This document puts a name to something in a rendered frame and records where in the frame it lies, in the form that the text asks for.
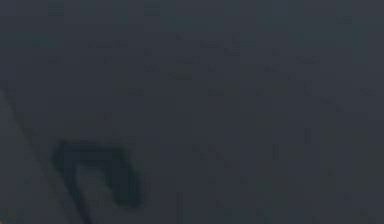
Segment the dark grey door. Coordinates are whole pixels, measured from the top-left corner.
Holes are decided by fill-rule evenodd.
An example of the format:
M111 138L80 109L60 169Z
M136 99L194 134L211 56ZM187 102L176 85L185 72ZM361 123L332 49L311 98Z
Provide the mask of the dark grey door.
M0 220L83 224L62 143L92 224L384 224L384 0L0 0Z

